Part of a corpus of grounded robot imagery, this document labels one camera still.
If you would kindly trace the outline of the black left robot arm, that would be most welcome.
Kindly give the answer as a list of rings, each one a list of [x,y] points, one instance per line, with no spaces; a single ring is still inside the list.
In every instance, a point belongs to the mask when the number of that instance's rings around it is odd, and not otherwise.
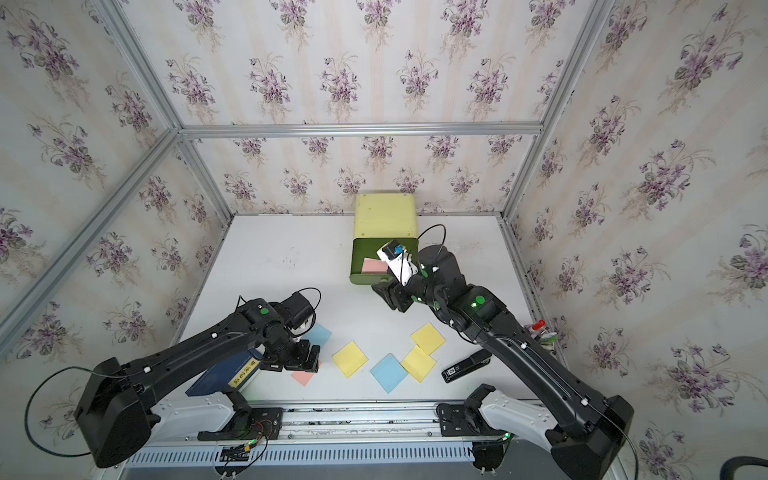
[[[116,466],[145,445],[204,432],[246,438],[254,424],[248,401],[225,386],[202,396],[171,398],[189,380],[228,358],[262,348],[272,371],[319,367],[320,348],[297,328],[316,322],[316,307],[300,292],[281,302],[262,298],[237,306],[225,319],[165,350],[120,363],[109,358],[91,371],[74,418],[100,469]]]

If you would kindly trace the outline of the pink sticky note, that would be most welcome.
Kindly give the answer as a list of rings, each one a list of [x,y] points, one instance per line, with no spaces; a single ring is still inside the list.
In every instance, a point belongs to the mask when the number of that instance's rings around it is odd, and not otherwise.
[[[365,275],[373,274],[387,274],[389,272],[389,266],[385,261],[381,261],[373,258],[365,258],[363,260],[361,273]]]
[[[316,372],[295,371],[291,374],[291,378],[298,382],[301,386],[306,387],[315,377],[315,375]]]

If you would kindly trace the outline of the green three-drawer cabinet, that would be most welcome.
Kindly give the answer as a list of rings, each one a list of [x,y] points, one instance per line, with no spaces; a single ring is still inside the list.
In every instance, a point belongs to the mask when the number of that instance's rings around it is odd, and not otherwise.
[[[349,280],[370,286],[387,281],[388,271],[366,272],[366,260],[380,261],[378,251],[397,240],[409,254],[418,250],[416,202],[410,193],[364,193],[355,201],[354,233]]]

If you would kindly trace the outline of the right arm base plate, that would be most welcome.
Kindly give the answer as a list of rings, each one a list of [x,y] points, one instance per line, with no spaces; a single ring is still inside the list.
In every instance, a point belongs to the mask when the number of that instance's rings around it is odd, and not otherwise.
[[[506,435],[505,431],[492,428],[480,413],[482,401],[495,391],[494,386],[481,384],[461,404],[439,403],[435,412],[441,436],[493,436],[501,438]]]

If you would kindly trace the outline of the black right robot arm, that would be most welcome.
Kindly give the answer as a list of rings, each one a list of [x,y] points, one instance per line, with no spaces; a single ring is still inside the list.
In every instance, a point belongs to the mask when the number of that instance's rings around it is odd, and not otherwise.
[[[372,288],[391,309],[427,306],[499,359],[541,402],[535,407],[483,384],[465,402],[470,424],[539,446],[571,479],[604,477],[628,441],[634,409],[627,400],[603,395],[558,362],[495,294],[465,280],[447,249],[432,245],[412,255],[392,240],[377,255],[390,278]]]

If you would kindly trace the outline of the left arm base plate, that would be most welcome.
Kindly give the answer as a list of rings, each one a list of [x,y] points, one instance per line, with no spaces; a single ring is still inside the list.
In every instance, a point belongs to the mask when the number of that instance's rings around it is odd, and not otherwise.
[[[255,440],[264,435],[276,440],[282,426],[284,410],[279,407],[253,407],[237,391],[224,392],[233,407],[233,416],[218,430],[201,431],[198,441]]]

